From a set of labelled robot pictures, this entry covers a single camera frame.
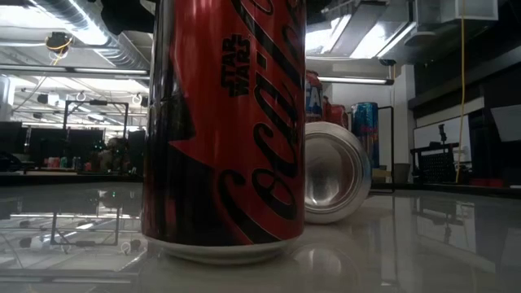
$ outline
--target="ceiling pipe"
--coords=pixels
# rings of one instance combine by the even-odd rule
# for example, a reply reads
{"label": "ceiling pipe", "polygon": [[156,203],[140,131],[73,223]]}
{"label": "ceiling pipe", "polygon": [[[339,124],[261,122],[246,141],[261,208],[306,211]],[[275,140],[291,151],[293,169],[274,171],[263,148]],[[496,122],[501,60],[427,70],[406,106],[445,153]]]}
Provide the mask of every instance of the ceiling pipe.
{"label": "ceiling pipe", "polygon": [[63,26],[77,39],[91,46],[116,49],[97,49],[96,53],[118,68],[148,69],[150,63],[123,34],[112,35],[101,19],[100,9],[93,3],[77,0],[29,0],[48,16],[62,21]]}

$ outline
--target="glossy white table surface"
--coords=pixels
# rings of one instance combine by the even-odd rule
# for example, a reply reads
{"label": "glossy white table surface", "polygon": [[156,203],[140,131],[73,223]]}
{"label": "glossy white table surface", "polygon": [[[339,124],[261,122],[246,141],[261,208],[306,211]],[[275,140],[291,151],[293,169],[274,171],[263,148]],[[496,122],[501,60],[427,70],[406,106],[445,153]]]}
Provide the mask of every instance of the glossy white table surface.
{"label": "glossy white table surface", "polygon": [[[124,198],[117,203],[125,215],[116,246],[50,245],[50,230],[40,227],[51,228],[56,194],[72,198],[57,203],[64,212],[56,226],[69,242],[116,243],[114,203],[106,196],[113,192]],[[139,219],[125,213],[135,214],[140,196],[133,183],[0,188],[2,206],[15,207],[0,220],[0,292],[521,292],[518,200],[429,191],[376,195],[345,221],[306,225],[277,259],[223,267],[148,246]],[[84,212],[74,205],[88,205],[85,198],[102,199],[98,218],[90,216],[102,221],[97,231],[86,232],[92,227],[80,221],[87,216],[70,212]],[[28,226],[20,228],[21,221]],[[22,238],[32,239],[30,247],[20,247]],[[140,247],[128,251],[135,239]]]}

